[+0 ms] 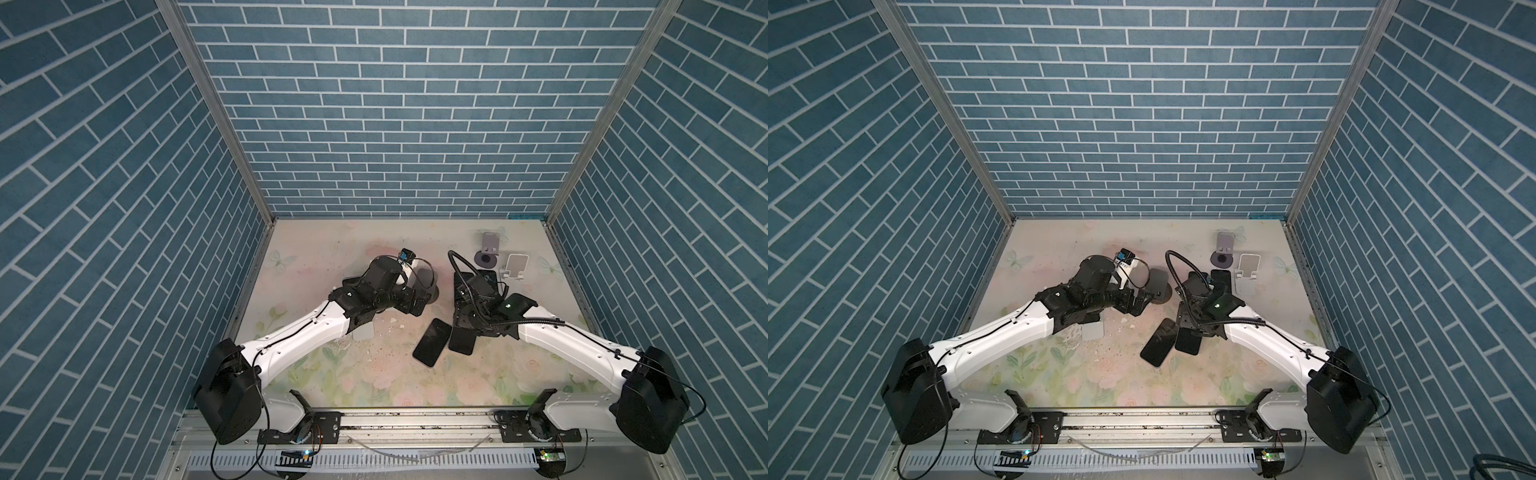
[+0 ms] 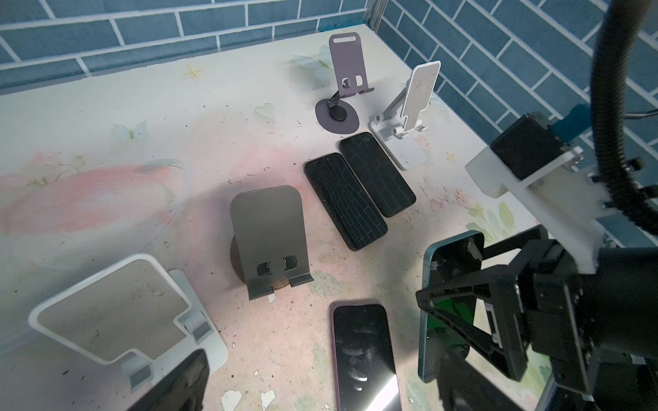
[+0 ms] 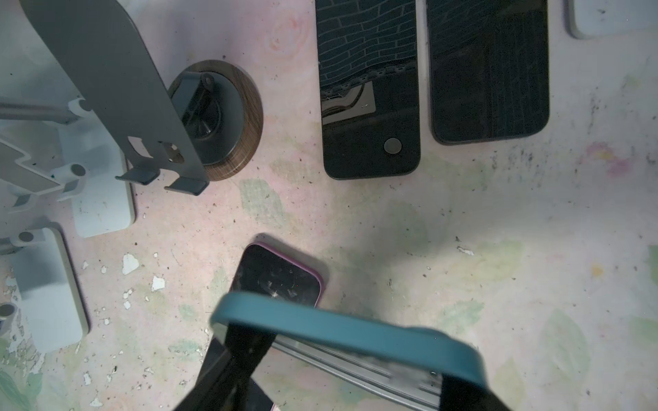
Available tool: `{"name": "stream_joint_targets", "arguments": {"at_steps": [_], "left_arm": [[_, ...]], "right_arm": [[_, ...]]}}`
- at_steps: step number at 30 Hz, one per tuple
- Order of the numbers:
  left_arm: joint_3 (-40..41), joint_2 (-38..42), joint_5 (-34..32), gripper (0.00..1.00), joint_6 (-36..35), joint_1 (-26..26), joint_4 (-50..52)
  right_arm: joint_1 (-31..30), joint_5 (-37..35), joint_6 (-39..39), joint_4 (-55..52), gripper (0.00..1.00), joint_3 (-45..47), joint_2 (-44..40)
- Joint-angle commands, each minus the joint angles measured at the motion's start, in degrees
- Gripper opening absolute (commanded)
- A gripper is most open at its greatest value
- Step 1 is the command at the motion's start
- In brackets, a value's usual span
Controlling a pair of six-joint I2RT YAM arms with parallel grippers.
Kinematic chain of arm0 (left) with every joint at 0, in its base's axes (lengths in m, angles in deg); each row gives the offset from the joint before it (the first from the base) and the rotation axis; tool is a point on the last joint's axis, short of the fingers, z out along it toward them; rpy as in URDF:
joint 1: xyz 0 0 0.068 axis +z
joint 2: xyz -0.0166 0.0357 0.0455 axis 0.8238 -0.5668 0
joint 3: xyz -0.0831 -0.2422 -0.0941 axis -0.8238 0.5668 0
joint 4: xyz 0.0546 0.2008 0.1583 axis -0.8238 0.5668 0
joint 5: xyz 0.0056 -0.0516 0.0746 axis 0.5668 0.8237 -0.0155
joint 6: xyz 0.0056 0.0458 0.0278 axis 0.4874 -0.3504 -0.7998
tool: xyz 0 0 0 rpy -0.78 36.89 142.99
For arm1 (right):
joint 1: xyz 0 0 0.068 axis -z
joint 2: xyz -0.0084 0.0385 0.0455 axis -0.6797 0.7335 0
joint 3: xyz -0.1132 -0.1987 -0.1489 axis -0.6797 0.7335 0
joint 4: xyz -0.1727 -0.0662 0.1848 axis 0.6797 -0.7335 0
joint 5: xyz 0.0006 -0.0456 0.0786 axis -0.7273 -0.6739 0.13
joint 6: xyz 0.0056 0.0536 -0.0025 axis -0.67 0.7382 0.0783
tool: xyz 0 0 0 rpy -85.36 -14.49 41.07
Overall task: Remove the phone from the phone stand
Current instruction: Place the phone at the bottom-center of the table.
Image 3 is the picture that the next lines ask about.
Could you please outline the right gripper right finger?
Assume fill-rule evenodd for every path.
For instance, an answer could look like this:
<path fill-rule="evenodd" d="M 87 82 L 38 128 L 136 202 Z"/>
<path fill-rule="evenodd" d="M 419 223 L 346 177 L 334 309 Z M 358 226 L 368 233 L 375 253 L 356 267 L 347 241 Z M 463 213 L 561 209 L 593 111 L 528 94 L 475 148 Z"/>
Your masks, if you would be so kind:
<path fill-rule="evenodd" d="M 443 376 L 440 411 L 509 411 L 502 400 L 488 388 L 468 381 Z"/>

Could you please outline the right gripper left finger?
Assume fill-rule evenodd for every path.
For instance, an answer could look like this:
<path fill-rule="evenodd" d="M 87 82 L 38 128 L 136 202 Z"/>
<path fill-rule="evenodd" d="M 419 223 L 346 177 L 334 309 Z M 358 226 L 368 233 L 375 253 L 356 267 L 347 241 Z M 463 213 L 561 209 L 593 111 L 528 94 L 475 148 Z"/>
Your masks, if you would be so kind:
<path fill-rule="evenodd" d="M 273 410 L 274 403 L 252 379 L 275 335 L 243 325 L 221 325 L 224 341 L 211 342 L 194 388 L 177 410 Z"/>

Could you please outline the white stand front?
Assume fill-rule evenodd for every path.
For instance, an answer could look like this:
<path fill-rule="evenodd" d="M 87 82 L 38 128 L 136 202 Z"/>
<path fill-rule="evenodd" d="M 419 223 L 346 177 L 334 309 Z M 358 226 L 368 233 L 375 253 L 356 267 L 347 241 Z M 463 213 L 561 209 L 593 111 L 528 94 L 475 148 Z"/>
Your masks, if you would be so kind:
<path fill-rule="evenodd" d="M 577 39 L 657 28 L 657 0 L 569 0 L 568 23 Z"/>

